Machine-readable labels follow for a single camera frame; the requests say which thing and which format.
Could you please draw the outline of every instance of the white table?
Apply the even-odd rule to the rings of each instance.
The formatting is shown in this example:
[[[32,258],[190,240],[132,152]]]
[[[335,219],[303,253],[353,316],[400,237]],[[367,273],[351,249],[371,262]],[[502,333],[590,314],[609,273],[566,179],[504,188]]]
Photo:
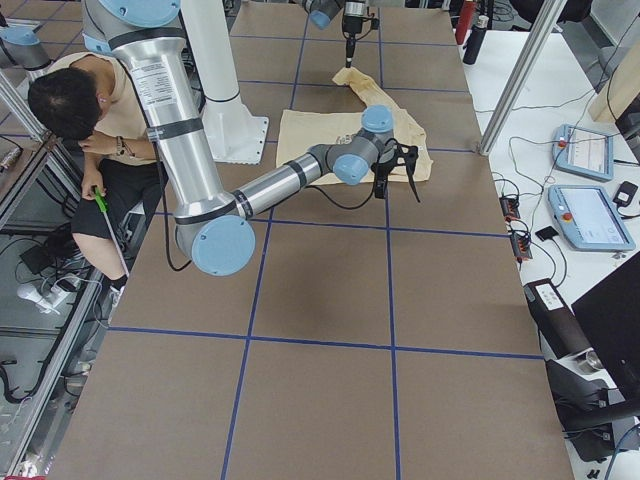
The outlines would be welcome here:
[[[524,32],[489,31],[476,63],[464,66],[469,90],[473,95],[478,123],[482,131],[484,131],[491,118],[489,110],[495,108],[504,85],[525,44],[527,35],[528,33]],[[577,100],[563,105],[573,99]],[[550,179],[550,183],[547,186],[551,183],[600,184],[557,169],[551,171],[553,157],[549,143],[535,145],[514,138],[522,137],[533,142],[550,142],[554,137],[555,130],[563,123],[577,123],[578,126],[596,131],[610,134],[618,133],[613,124],[596,123],[591,120],[586,108],[594,99],[595,93],[591,84],[564,38],[560,34],[552,34],[527,79],[515,108],[521,106],[562,106],[557,108],[520,109],[511,113],[489,155],[491,168],[497,173],[495,178],[501,178],[500,175],[503,175],[504,178],[518,185],[520,193],[539,193],[540,187],[538,185],[516,172],[517,165],[518,171],[539,182],[543,182],[543,179],[550,174],[553,178]],[[510,140],[513,147],[513,155],[509,153]],[[614,137],[614,158],[623,161],[636,161],[633,153],[620,135]],[[640,168],[616,164],[614,166],[614,179],[601,185],[610,195],[613,195],[619,184],[624,180],[640,185]],[[513,186],[505,184],[505,182],[497,182],[498,193],[503,191],[503,184],[504,193],[515,192]],[[520,198],[520,214],[531,232],[535,232],[547,225],[553,225],[546,189],[541,200],[540,198],[539,195]],[[623,211],[630,215],[640,213],[638,197],[634,198],[632,205]],[[640,219],[628,221],[626,226],[636,243],[640,243]],[[535,237],[534,241],[554,258],[558,266],[558,273],[554,277],[554,281],[557,283],[562,278],[564,268],[564,262],[558,248],[550,241],[542,243]],[[637,251],[636,248],[635,251],[628,252],[624,256],[611,252],[578,252],[569,246],[562,235],[556,237],[556,241],[568,263],[567,278],[559,287],[561,295],[568,304],[573,303]],[[532,249],[534,258],[522,264],[520,276],[523,284],[548,278],[553,272],[551,260],[535,246]],[[569,442],[567,442],[567,449],[576,479],[584,479],[592,469],[601,470],[599,478],[604,477],[607,463],[582,462]],[[616,459],[610,480],[637,480],[638,472],[640,472],[640,452],[627,452],[619,455]]]

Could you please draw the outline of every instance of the computer monitor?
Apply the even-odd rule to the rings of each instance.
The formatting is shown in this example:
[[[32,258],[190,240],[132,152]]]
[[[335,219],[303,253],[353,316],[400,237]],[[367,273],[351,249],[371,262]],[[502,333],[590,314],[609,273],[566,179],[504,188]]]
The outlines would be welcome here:
[[[627,400],[640,398],[640,254],[576,300],[572,309],[620,393]]]

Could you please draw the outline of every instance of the person's hand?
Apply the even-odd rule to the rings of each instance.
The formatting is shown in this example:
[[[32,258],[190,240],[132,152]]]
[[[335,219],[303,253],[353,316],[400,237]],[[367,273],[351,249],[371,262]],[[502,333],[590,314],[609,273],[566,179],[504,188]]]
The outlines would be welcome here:
[[[104,197],[107,191],[102,183],[102,174],[98,170],[89,170],[84,172],[82,178],[82,198],[85,200],[95,200],[95,189],[98,188],[100,194]]]
[[[94,130],[90,137],[78,142],[83,152],[99,155],[113,155],[116,153],[116,144],[116,137],[106,135],[98,130]]]

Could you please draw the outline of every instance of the black shorts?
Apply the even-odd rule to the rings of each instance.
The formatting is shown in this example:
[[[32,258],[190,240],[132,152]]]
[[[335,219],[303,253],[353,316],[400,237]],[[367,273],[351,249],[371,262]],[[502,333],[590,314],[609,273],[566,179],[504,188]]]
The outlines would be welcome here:
[[[156,163],[134,167],[105,158],[99,167],[107,190],[107,214],[114,232],[127,212],[142,200],[147,226],[162,195]],[[80,200],[71,219],[71,232],[93,237],[111,238],[104,216],[95,200]]]

